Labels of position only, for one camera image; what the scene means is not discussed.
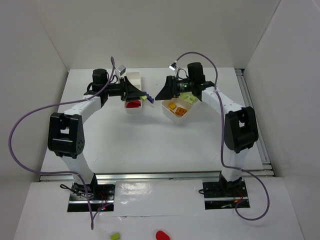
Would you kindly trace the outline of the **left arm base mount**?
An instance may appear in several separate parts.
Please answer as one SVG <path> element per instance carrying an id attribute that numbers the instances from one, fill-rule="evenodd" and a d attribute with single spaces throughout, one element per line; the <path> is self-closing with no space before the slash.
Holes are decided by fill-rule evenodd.
<path id="1" fill-rule="evenodd" d="M 69 201 L 67 212 L 69 213 L 84 213 L 89 211 L 86 194 L 76 190 L 75 186 L 68 187 L 65 184 L 60 184 L 61 189 L 68 190 Z M 115 199 L 115 184 L 98 184 L 96 193 L 89 192 L 89 200 L 93 212 L 113 212 Z"/>

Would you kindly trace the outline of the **orange and green lego stack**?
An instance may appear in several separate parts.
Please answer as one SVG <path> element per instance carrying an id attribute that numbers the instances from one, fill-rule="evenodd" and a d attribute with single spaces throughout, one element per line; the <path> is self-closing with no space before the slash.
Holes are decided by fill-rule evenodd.
<path id="1" fill-rule="evenodd" d="M 177 107 L 174 114 L 178 117 L 183 117 L 188 112 L 187 109 L 182 107 Z"/>

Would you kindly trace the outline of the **green lego brick from stack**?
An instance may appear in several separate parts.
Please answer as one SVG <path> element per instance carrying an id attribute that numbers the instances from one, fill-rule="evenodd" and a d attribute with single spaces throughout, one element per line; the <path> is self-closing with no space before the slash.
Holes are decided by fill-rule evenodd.
<path id="1" fill-rule="evenodd" d="M 188 98 L 185 101 L 192 105 L 192 104 L 194 104 L 196 102 L 196 99 Z"/>

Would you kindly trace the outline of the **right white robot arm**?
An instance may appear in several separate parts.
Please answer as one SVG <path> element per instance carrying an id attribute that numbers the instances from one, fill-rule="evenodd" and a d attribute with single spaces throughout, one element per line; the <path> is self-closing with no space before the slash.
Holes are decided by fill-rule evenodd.
<path id="1" fill-rule="evenodd" d="M 206 103 L 221 116 L 220 153 L 227 148 L 230 157 L 222 160 L 219 175 L 219 190 L 228 194 L 234 192 L 241 184 L 245 158 L 250 148 L 259 138 L 255 110 L 244 107 L 217 89 L 212 81 L 207 81 L 203 66 L 199 62 L 187 65 L 187 77 L 168 75 L 164 87 L 157 94 L 157 101 L 178 98 L 182 93 L 192 93 L 198 100 Z"/>

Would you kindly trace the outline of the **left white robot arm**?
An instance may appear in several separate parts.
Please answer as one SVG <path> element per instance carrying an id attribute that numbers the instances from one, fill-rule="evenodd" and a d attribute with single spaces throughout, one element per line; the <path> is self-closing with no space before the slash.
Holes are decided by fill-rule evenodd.
<path id="1" fill-rule="evenodd" d="M 128 103 L 149 97 L 134 86 L 127 76 L 117 76 L 116 83 L 112 79 L 106 69 L 93 70 L 92 82 L 87 86 L 81 102 L 63 113 L 54 112 L 50 116 L 48 149 L 66 164 L 78 193 L 94 195 L 98 187 L 97 177 L 83 154 L 85 121 L 100 110 L 109 97 L 120 97 L 121 101 Z"/>

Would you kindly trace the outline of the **light green lego brick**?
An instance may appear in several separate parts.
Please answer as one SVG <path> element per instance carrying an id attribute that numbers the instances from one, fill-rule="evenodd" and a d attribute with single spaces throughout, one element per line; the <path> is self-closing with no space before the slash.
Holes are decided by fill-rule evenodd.
<path id="1" fill-rule="evenodd" d="M 191 94 L 189 94 L 188 92 L 185 92 L 185 93 L 181 93 L 181 94 L 180 94 L 180 97 L 181 97 L 182 99 L 188 99 L 188 98 L 190 98 L 190 96 L 191 96 Z"/>

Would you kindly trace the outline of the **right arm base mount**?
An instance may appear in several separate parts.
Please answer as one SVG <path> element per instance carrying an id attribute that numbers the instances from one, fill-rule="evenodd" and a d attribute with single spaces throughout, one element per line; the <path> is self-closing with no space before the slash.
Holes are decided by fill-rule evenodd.
<path id="1" fill-rule="evenodd" d="M 198 190 L 204 197 L 205 210 L 250 208 L 247 187 L 244 181 L 234 189 L 224 192 L 218 182 L 203 182 L 202 189 Z"/>

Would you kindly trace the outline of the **red lego brick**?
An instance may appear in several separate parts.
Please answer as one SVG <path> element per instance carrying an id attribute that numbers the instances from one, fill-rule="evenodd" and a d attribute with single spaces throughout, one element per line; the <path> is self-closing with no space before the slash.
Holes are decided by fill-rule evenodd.
<path id="1" fill-rule="evenodd" d="M 133 100 L 128 101 L 125 105 L 127 109 L 134 109 L 134 108 L 140 108 L 141 107 L 141 101 L 140 100 Z"/>

